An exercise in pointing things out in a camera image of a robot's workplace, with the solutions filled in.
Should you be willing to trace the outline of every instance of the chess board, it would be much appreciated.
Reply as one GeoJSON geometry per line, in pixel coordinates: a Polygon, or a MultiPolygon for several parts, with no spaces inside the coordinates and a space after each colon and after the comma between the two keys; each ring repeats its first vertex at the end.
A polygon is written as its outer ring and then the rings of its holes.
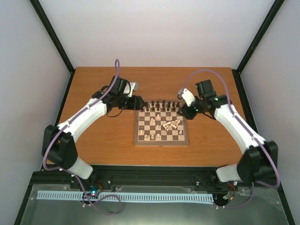
{"type": "Polygon", "coordinates": [[[146,107],[143,110],[137,111],[135,115],[135,145],[147,145],[147,146],[168,146],[168,145],[188,145],[188,130],[186,120],[177,114],[178,108],[181,107],[182,102],[179,100],[165,100],[165,106],[167,102],[175,102],[175,111],[173,108],[167,110],[165,107],[165,111],[163,112],[162,109],[162,100],[159,100],[159,108],[157,107],[157,100],[154,100],[154,108],[152,110],[152,105],[150,101],[149,104],[149,111],[146,111],[146,107]],[[166,131],[163,124],[176,120],[180,120],[178,126],[176,128],[172,127],[172,129],[166,131]]]}

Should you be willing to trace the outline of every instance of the wooden table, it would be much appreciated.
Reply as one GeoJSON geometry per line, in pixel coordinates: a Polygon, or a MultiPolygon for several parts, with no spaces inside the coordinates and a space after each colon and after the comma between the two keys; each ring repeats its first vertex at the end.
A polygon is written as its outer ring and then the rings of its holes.
{"type": "MultiPolygon", "coordinates": [[[[120,76],[139,84],[136,95],[143,99],[177,99],[177,92],[195,67],[122,67],[120,76]]],[[[210,68],[224,78],[237,111],[244,117],[232,71],[210,68]]],[[[81,109],[92,94],[109,85],[113,67],[78,67],[60,118],[64,122],[81,109]]],[[[225,94],[221,81],[209,72],[195,75],[187,88],[197,94],[195,83],[211,79],[218,95],[225,94]]],[[[113,109],[115,115],[119,109],[113,109]]],[[[76,143],[78,155],[91,165],[221,166],[237,163],[241,152],[230,134],[216,120],[197,115],[187,121],[189,145],[135,146],[135,111],[123,111],[115,118],[101,117],[76,143]]]]}

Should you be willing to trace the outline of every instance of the purple cable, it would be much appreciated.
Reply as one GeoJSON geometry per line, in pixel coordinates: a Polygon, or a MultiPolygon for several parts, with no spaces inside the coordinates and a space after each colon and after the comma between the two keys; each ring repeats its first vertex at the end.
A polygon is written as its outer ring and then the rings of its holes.
{"type": "MultiPolygon", "coordinates": [[[[101,100],[107,95],[107,93],[113,88],[113,85],[115,84],[115,82],[116,82],[118,76],[120,75],[120,61],[119,61],[118,59],[116,59],[116,61],[115,61],[115,63],[114,63],[114,66],[115,66],[115,68],[116,68],[116,76],[115,76],[114,80],[112,81],[111,86],[108,88],[108,90],[107,90],[107,91],[106,91],[99,99],[97,99],[95,102],[93,102],[92,104],[90,104],[89,107],[92,107],[92,106],[94,106],[96,103],[98,103],[99,101],[101,101],[101,100]]],[[[85,107],[85,108],[83,108],[80,112],[78,112],[78,113],[77,113],[77,114],[69,121],[69,125],[72,124],[72,123],[74,122],[74,120],[75,120],[76,118],[78,118],[82,113],[84,113],[86,110],[88,110],[89,107],[85,107]]],[[[50,149],[52,148],[54,142],[58,139],[58,137],[60,136],[60,134],[61,134],[67,127],[68,127],[68,125],[65,125],[59,132],[57,132],[57,134],[54,136],[54,138],[51,140],[49,146],[47,147],[46,152],[45,152],[45,154],[44,154],[44,158],[43,158],[43,167],[44,167],[45,170],[51,171],[51,170],[62,169],[62,168],[59,167],[59,166],[51,167],[51,168],[50,168],[50,167],[47,167],[47,163],[46,163],[46,162],[47,162],[47,157],[48,157],[49,151],[50,151],[50,149]]],[[[92,203],[91,200],[90,200],[90,198],[88,197],[88,195],[87,195],[85,189],[84,189],[84,186],[83,186],[83,184],[82,184],[80,178],[79,178],[77,175],[73,174],[72,172],[70,172],[70,171],[68,171],[68,170],[64,170],[64,171],[66,171],[67,173],[69,173],[69,174],[71,174],[71,175],[74,175],[74,177],[78,180],[79,185],[81,186],[82,191],[84,192],[84,194],[85,194],[85,196],[86,196],[86,199],[89,201],[89,203],[91,204],[91,206],[93,206],[93,208],[94,208],[95,210],[97,210],[98,212],[100,212],[100,213],[102,213],[102,214],[104,214],[104,215],[113,215],[113,214],[116,214],[116,213],[120,212],[120,210],[122,209],[122,202],[121,202],[121,199],[120,199],[117,195],[107,195],[107,196],[105,196],[105,197],[99,199],[99,200],[96,201],[95,203],[92,203]],[[112,212],[112,213],[107,213],[107,212],[103,212],[103,211],[101,211],[101,210],[99,210],[99,209],[97,209],[97,208],[95,207],[94,204],[97,204],[97,203],[99,203],[100,201],[102,201],[103,199],[108,198],[108,197],[110,197],[110,196],[115,197],[116,199],[118,199],[118,201],[119,201],[119,203],[120,203],[119,209],[118,209],[117,211],[112,212]]]]}
{"type": "Polygon", "coordinates": [[[236,208],[239,208],[241,206],[244,206],[244,205],[248,204],[251,201],[251,199],[253,198],[253,196],[254,196],[254,183],[252,183],[252,192],[251,192],[251,195],[250,195],[250,197],[248,198],[247,201],[245,201],[244,203],[242,203],[240,205],[236,205],[236,206],[229,206],[229,207],[225,206],[224,209],[236,209],[236,208]]]}
{"type": "Polygon", "coordinates": [[[210,69],[199,69],[195,72],[193,72],[189,77],[188,79],[186,80],[186,82],[184,83],[182,89],[180,90],[180,94],[183,93],[183,89],[185,89],[186,85],[188,84],[189,80],[196,74],[196,73],[199,73],[199,72],[203,72],[203,71],[206,71],[206,72],[211,72],[213,73],[214,75],[216,75],[220,80],[221,82],[223,83],[224,85],[224,88],[225,88],[225,92],[226,92],[226,95],[227,95],[227,103],[228,103],[228,107],[229,107],[229,110],[230,112],[233,114],[233,116],[235,117],[235,119],[242,125],[242,127],[248,132],[248,134],[256,141],[256,143],[261,147],[262,151],[264,152],[264,154],[266,155],[267,159],[269,160],[273,170],[274,170],[274,173],[276,174],[276,185],[273,186],[273,185],[270,185],[270,184],[267,184],[265,182],[262,182],[262,181],[257,181],[257,183],[259,184],[262,184],[266,187],[269,187],[269,188],[278,188],[280,186],[280,176],[279,176],[279,172],[271,158],[271,156],[269,155],[269,153],[267,152],[267,150],[265,149],[265,147],[254,137],[254,134],[246,127],[246,125],[239,119],[239,117],[237,117],[235,114],[234,114],[234,111],[231,107],[231,104],[230,104],[230,96],[229,96],[229,90],[228,90],[228,87],[225,83],[225,81],[223,80],[223,78],[221,77],[220,74],[216,73],[215,71],[213,70],[210,70],[210,69]]]}

